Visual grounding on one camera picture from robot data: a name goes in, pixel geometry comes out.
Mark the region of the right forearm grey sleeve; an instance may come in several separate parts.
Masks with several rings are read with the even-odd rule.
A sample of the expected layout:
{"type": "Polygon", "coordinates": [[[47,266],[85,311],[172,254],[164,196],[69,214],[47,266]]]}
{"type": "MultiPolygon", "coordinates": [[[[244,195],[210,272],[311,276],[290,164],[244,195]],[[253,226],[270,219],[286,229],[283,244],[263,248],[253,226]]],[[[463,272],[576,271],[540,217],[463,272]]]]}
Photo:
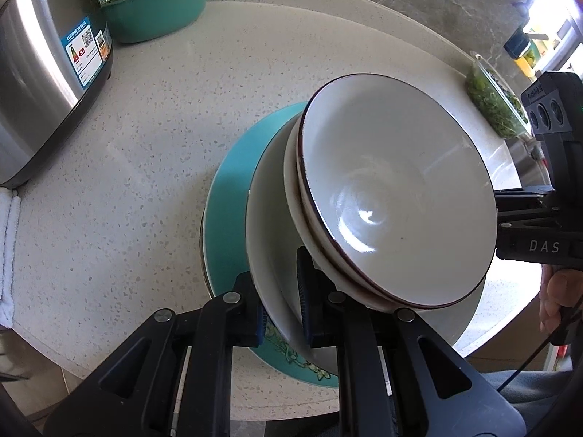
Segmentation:
{"type": "Polygon", "coordinates": [[[547,414],[556,397],[570,381],[572,371],[523,371],[501,395],[525,420],[531,431],[547,414]]]}

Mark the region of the person's right hand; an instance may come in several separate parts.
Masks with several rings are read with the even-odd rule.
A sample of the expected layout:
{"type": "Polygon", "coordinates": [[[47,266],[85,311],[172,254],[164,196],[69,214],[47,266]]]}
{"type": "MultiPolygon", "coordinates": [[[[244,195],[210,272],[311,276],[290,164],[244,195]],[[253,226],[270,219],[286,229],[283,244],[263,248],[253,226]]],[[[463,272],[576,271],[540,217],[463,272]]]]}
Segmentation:
{"type": "Polygon", "coordinates": [[[582,296],[583,274],[573,269],[541,267],[540,331],[551,334],[561,322],[560,308],[573,308],[582,296]]]}

